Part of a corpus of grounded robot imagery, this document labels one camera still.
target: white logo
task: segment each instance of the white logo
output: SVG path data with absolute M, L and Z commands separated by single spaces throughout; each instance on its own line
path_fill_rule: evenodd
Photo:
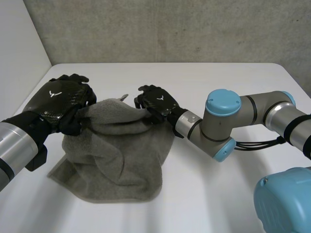
M 157 98 L 157 100 L 164 100 L 164 97 L 162 96 L 162 98 Z
M 57 95 L 60 95 L 60 94 L 62 94 L 62 92 L 57 93 L 57 94 L 54 94 L 54 93 L 52 93 L 52 92 L 50 91 L 50 96 L 51 96 L 51 98 L 52 98 L 53 96 L 57 96 Z

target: white table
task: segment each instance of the white table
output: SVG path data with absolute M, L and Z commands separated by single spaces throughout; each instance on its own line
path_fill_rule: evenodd
M 48 80 L 78 73 L 90 78 L 98 100 L 118 98 L 134 106 L 143 84 L 165 88 L 179 104 L 203 116 L 209 92 L 226 88 L 239 95 L 286 90 L 298 109 L 310 113 L 311 100 L 276 64 L 61 64 L 53 66 L 30 97 Z M 275 139 L 261 125 L 234 129 L 236 140 Z M 163 187 L 151 202 L 91 204 L 46 177 L 61 159 L 62 135 L 49 136 L 47 163 L 21 173 L 0 193 L 4 233 L 262 233 L 253 205 L 257 181 L 293 166 L 311 166 L 299 150 L 283 144 L 256 152 L 235 151 L 218 163 L 176 138 L 163 165 Z

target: robotic arm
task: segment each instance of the robotic arm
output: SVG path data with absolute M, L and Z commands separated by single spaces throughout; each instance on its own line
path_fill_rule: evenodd
M 144 86 L 135 99 L 137 108 L 147 108 L 154 124 L 169 121 L 178 137 L 186 137 L 218 162 L 225 160 L 240 143 L 230 137 L 233 128 L 263 124 L 311 159 L 311 116 L 295 107 L 293 97 L 282 91 L 238 96 L 219 89 L 207 97 L 203 119 L 160 87 Z
M 77 111 L 96 103 L 88 78 L 73 74 L 47 82 L 23 112 L 0 122 L 0 191 L 25 167 L 33 171 L 47 158 L 49 134 L 78 135 Z

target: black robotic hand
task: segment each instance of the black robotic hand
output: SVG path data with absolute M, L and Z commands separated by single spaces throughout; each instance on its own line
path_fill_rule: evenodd
M 78 135 L 81 125 L 75 119 L 80 108 L 96 103 L 88 78 L 77 74 L 51 79 L 28 102 L 23 112 L 33 112 L 45 119 L 51 133 Z
M 146 108 L 152 115 L 150 120 L 153 124 L 164 122 L 172 109 L 179 107 L 177 101 L 161 87 L 145 85 L 138 90 L 143 93 L 134 99 L 135 106 Z

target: gray towel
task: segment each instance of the gray towel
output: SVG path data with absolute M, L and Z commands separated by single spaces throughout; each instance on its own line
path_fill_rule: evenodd
M 149 113 L 123 103 L 125 97 L 80 110 L 82 132 L 64 136 L 66 154 L 48 174 L 83 200 L 146 201 L 161 190 L 172 127 L 147 123 Z

